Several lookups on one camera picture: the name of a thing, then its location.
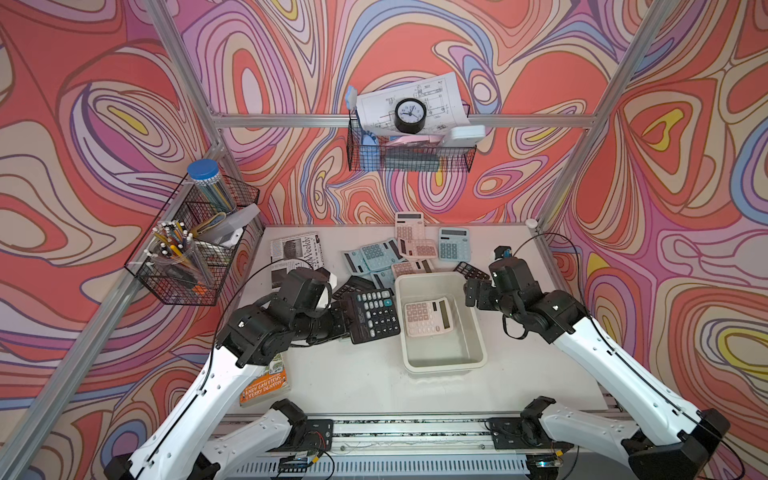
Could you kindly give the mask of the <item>black calculator front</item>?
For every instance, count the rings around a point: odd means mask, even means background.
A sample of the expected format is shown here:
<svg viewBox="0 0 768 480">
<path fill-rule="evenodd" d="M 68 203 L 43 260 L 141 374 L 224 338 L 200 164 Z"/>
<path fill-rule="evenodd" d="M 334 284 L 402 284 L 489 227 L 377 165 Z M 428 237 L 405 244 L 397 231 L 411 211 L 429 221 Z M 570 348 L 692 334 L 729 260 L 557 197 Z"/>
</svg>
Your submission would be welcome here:
<svg viewBox="0 0 768 480">
<path fill-rule="evenodd" d="M 355 345 L 401 334 L 395 295 L 391 289 L 346 293 L 341 305 L 347 333 Z"/>
</svg>

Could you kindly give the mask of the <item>pink calculator front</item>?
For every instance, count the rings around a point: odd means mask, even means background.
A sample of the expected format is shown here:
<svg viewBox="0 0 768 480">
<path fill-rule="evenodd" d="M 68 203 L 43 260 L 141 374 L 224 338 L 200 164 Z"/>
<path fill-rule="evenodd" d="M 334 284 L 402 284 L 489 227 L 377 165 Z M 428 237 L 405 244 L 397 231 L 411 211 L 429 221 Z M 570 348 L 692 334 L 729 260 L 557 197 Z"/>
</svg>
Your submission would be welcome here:
<svg viewBox="0 0 768 480">
<path fill-rule="evenodd" d="M 404 314 L 409 337 L 436 336 L 454 330 L 455 322 L 447 297 L 407 303 Z"/>
</svg>

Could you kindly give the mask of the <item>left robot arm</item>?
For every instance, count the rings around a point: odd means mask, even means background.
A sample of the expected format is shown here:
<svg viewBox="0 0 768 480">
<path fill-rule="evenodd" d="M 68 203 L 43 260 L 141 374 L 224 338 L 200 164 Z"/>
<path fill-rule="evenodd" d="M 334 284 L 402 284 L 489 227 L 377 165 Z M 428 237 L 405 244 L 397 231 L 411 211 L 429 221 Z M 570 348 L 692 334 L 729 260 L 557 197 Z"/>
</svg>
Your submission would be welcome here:
<svg viewBox="0 0 768 480">
<path fill-rule="evenodd" d="M 206 364 L 166 420 L 131 454 L 114 456 L 109 479 L 224 479 L 250 457 L 279 448 L 306 429 L 293 402 L 275 402 L 258 420 L 217 440 L 211 435 L 243 390 L 278 354 L 328 341 L 343 317 L 330 306 L 337 280 L 324 268 L 297 267 L 280 289 L 232 312 Z"/>
</svg>

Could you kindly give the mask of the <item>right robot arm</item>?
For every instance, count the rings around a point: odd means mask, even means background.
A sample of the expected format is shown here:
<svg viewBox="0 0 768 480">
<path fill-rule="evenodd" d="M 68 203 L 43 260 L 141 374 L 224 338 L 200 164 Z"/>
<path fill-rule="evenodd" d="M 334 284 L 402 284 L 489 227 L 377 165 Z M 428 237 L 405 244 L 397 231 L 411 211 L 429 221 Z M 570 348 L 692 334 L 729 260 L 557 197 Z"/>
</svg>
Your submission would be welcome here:
<svg viewBox="0 0 768 480">
<path fill-rule="evenodd" d="M 522 413 L 531 430 L 612 459 L 639 479 L 701 478 L 730 428 L 719 411 L 700 410 L 673 392 L 611 339 L 574 296 L 543 292 L 524 260 L 499 257 L 489 269 L 489 278 L 466 281 L 466 305 L 497 311 L 568 355 L 631 417 L 613 420 L 540 396 Z"/>
</svg>

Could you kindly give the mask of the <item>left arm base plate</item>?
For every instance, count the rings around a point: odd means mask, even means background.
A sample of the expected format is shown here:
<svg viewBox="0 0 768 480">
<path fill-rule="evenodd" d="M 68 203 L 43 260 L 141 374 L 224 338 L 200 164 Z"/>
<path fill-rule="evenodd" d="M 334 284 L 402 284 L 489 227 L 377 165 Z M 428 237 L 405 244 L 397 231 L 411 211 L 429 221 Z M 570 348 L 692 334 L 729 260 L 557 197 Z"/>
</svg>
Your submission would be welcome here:
<svg viewBox="0 0 768 480">
<path fill-rule="evenodd" d="M 333 420 L 309 419 L 291 428 L 280 449 L 282 451 L 326 451 L 332 446 L 333 432 Z"/>
</svg>

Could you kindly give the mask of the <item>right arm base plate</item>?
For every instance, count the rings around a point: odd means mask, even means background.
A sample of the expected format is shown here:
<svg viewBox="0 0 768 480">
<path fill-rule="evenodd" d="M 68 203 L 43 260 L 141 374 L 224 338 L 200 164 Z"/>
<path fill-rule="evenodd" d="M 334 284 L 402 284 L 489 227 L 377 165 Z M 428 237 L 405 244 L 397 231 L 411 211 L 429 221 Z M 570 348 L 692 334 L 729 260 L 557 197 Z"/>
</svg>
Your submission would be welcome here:
<svg viewBox="0 0 768 480">
<path fill-rule="evenodd" d="M 574 445 L 551 438 L 537 419 L 492 417 L 484 422 L 496 450 L 549 450 L 568 452 Z"/>
</svg>

